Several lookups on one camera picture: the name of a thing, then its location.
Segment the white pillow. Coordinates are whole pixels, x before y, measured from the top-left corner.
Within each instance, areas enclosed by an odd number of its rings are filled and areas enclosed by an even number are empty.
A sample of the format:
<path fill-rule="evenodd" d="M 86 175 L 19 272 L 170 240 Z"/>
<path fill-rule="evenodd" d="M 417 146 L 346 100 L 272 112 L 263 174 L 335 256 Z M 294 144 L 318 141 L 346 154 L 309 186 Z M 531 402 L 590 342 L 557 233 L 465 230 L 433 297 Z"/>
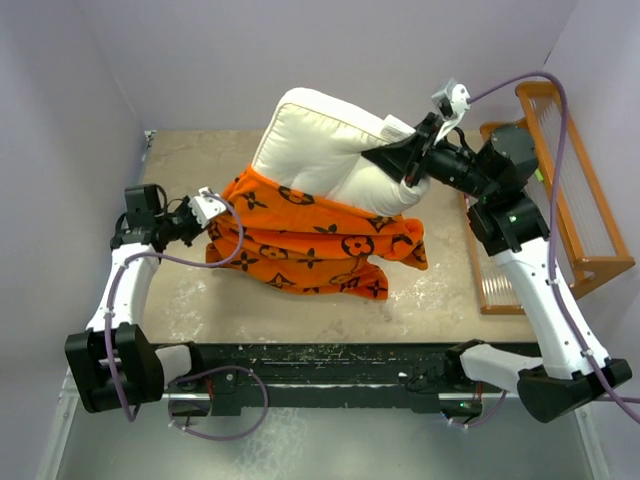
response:
<path fill-rule="evenodd" d="M 320 91 L 296 87 L 278 101 L 251 168 L 312 196 L 381 216 L 396 216 L 424 198 L 430 181 L 396 182 L 362 156 L 411 136 L 393 115 L 380 118 Z"/>

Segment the orange patterned pillowcase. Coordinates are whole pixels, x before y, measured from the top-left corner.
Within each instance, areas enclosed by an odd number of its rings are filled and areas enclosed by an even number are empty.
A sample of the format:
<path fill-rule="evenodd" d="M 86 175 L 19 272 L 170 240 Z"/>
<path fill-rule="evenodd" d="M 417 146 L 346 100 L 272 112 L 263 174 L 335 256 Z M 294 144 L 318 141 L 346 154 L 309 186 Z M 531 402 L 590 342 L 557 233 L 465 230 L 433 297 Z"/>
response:
<path fill-rule="evenodd" d="M 377 256 L 426 270 L 424 226 L 401 215 L 374 215 L 281 186 L 246 168 L 223 191 L 234 208 L 208 228 L 209 263 L 300 295 L 388 297 Z"/>

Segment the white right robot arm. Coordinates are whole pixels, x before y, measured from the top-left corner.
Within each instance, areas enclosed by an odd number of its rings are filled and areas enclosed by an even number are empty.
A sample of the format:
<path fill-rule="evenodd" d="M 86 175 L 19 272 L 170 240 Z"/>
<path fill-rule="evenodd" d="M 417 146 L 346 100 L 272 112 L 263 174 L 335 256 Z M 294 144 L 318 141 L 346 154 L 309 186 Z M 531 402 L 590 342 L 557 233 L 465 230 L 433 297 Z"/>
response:
<path fill-rule="evenodd" d="M 527 357 L 471 340 L 446 353 L 445 380 L 456 391 L 477 382 L 518 395 L 541 423 L 601 398 L 632 377 L 624 359 L 612 358 L 589 328 L 549 255 L 550 229 L 525 186 L 538 167 L 535 144 L 524 129 L 495 129 L 479 151 L 450 143 L 447 122 L 430 113 L 411 127 L 389 115 L 387 145 L 363 157 L 408 187 L 435 179 L 474 198 L 469 226 L 506 275 L 535 332 L 540 354 Z"/>

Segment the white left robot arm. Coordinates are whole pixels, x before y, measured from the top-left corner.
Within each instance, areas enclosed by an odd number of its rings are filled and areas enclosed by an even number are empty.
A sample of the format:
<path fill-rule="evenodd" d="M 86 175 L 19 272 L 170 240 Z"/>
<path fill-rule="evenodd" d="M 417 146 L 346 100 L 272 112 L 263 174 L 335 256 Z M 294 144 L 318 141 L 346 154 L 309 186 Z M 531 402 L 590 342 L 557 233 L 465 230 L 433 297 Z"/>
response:
<path fill-rule="evenodd" d="M 202 188 L 170 210 L 157 184 L 127 188 L 125 201 L 110 240 L 111 271 L 99 306 L 83 332 L 67 337 L 64 351 L 85 409 L 121 409 L 133 421 L 140 407 L 159 401 L 171 382 L 184 392 L 205 382 L 206 369 L 193 346 L 155 347 L 140 322 L 168 244 L 191 245 L 226 208 Z"/>

